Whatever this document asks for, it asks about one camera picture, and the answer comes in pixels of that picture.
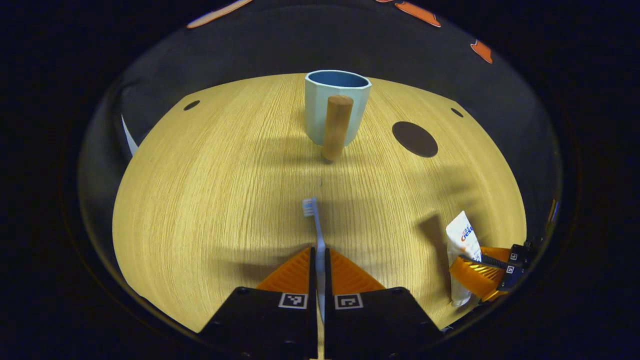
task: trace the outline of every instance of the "wooden dowel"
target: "wooden dowel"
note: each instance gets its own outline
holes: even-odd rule
[[[324,125],[324,146],[322,148],[322,156],[329,161],[336,161],[342,155],[352,108],[352,98],[346,95],[329,96],[326,107],[326,123]]]

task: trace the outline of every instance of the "toothbrush bristles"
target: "toothbrush bristles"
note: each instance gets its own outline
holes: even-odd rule
[[[305,217],[314,216],[314,203],[312,199],[302,200],[302,212]]]

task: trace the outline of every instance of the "mug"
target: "mug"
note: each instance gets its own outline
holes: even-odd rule
[[[356,138],[364,108],[369,99],[369,79],[348,71],[318,70],[305,77],[305,131],[318,145],[324,145],[326,107],[329,96],[346,95],[353,99],[344,146]]]

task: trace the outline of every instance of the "wooden table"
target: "wooden table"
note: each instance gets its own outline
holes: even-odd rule
[[[331,165],[304,132],[304,74],[236,81],[179,101],[118,191],[113,241],[129,285],[198,332],[236,286],[255,287],[315,244],[301,202],[316,196],[327,246],[386,287],[410,289],[440,328],[467,313],[471,304],[451,306],[444,229],[465,210],[481,245],[522,244],[515,178],[456,102],[371,81],[358,136]],[[398,121],[432,134],[437,155],[405,149],[392,134]]]

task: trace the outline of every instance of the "round hole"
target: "round hole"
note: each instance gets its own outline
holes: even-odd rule
[[[184,107],[184,111],[187,111],[189,109],[193,109],[197,104],[200,104],[200,100],[196,100],[196,101],[192,102],[191,104],[185,106]]]
[[[413,122],[396,122],[392,131],[402,146],[418,156],[430,158],[438,153],[438,144],[433,136]]]
[[[454,108],[451,108],[451,111],[453,111],[457,116],[459,117],[465,117],[464,115],[462,115],[462,113]]]

